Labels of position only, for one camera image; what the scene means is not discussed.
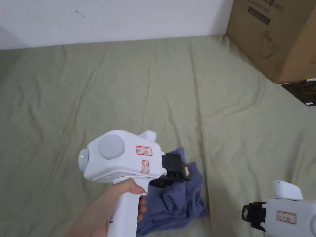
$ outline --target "crumpled blue towel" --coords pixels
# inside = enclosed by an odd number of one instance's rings
[[[170,153],[180,154],[185,161],[184,148]],[[144,236],[154,231],[179,229],[192,219],[208,216],[209,211],[200,196],[202,176],[196,163],[188,164],[192,180],[175,182],[164,189],[149,186],[146,197],[148,211],[144,219],[137,224],[137,236]]]

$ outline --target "white device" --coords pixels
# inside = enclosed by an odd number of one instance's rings
[[[242,219],[270,237],[316,237],[316,202],[303,200],[294,184],[273,182],[275,199],[245,205]]]
[[[135,135],[124,130],[107,132],[81,150],[78,164],[87,180],[99,183],[118,183],[133,178],[148,191],[151,180],[167,174],[162,167],[165,155],[155,143],[156,133],[146,131]],[[141,195],[127,192],[117,204],[108,224],[108,237],[135,237],[138,201]]]

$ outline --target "fingernail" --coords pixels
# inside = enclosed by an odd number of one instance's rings
[[[143,193],[147,193],[146,190],[143,189],[141,186],[139,186],[138,189],[139,189],[140,191],[142,191]]]

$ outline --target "white wall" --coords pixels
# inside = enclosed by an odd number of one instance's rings
[[[224,34],[233,0],[0,0],[0,49]]]

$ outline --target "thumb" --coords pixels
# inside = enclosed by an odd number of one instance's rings
[[[117,197],[121,196],[123,193],[131,192],[133,194],[143,194],[147,193],[145,189],[137,185],[133,179],[126,179],[117,184],[113,185],[113,191]]]

